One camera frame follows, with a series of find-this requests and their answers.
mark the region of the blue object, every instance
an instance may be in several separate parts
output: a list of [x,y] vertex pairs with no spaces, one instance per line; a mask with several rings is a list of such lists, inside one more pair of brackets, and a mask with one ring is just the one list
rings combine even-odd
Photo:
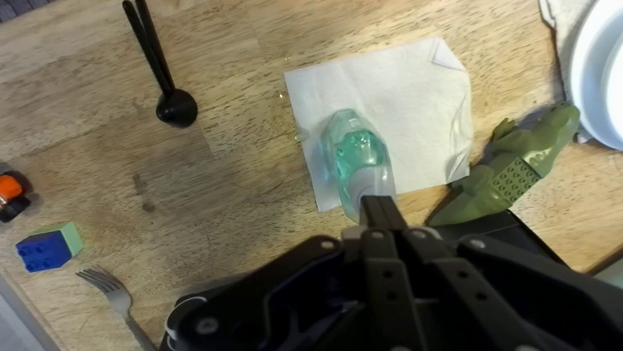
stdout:
[[29,236],[16,247],[29,273],[60,267],[72,257],[60,230]]

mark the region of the green glass bottle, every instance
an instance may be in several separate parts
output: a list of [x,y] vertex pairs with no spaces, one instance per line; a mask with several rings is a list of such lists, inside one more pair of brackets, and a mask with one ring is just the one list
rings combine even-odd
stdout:
[[329,117],[323,148],[348,218],[358,220],[364,195],[395,195],[387,146],[356,111],[341,109]]

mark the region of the white paper towel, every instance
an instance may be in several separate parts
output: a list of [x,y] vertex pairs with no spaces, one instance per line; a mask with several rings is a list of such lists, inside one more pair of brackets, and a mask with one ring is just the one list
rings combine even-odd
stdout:
[[378,128],[397,193],[469,173],[469,76],[442,39],[292,70],[286,84],[319,210],[339,204],[321,148],[323,123],[337,109],[356,109]]

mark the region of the wooden table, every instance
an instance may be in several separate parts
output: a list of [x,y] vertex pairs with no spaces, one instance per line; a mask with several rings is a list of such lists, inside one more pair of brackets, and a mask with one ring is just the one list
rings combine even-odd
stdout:
[[[62,349],[136,349],[103,296],[74,277],[113,271],[160,341],[189,286],[259,267],[311,234],[315,212],[282,74],[442,35],[471,74],[473,160],[492,126],[561,99],[549,29],[526,0],[150,0],[191,128],[154,117],[160,95],[119,0],[56,0],[0,25],[0,160],[29,175],[35,206],[0,234],[0,265]],[[574,269],[623,243],[623,158],[568,146],[514,210]],[[399,197],[413,224],[446,189]],[[86,249],[27,275],[14,243],[74,220]]]

